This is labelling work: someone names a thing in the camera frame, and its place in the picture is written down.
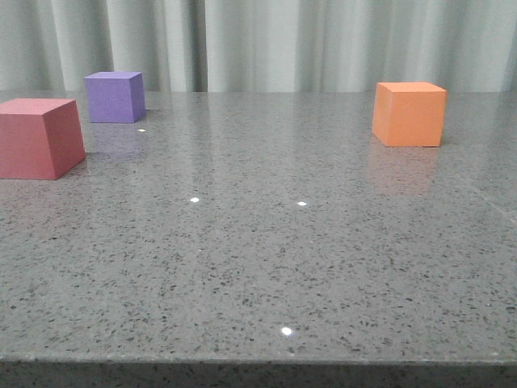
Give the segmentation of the orange foam block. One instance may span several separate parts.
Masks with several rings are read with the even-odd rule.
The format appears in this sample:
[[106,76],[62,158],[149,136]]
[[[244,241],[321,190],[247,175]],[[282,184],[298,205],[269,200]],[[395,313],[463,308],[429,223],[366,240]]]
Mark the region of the orange foam block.
[[429,82],[379,82],[372,133],[385,146],[439,146],[447,97]]

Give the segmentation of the purple foam block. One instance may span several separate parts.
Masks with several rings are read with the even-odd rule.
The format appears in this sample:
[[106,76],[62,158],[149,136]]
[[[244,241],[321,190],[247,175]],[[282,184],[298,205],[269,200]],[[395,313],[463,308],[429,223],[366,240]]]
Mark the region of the purple foam block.
[[142,72],[98,72],[84,83],[91,122],[131,124],[145,116]]

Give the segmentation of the red foam block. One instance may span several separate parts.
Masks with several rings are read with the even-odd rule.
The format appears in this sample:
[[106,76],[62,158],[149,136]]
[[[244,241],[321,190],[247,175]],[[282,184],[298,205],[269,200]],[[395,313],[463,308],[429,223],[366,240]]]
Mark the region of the red foam block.
[[59,179],[86,158],[74,99],[1,104],[1,177]]

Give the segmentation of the grey-green pleated curtain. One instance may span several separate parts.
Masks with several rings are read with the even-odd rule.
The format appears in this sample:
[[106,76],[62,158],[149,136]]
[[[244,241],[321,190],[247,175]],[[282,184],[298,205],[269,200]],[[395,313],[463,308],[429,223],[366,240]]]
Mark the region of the grey-green pleated curtain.
[[1,87],[76,91],[140,71],[150,91],[516,88],[513,1],[4,1]]

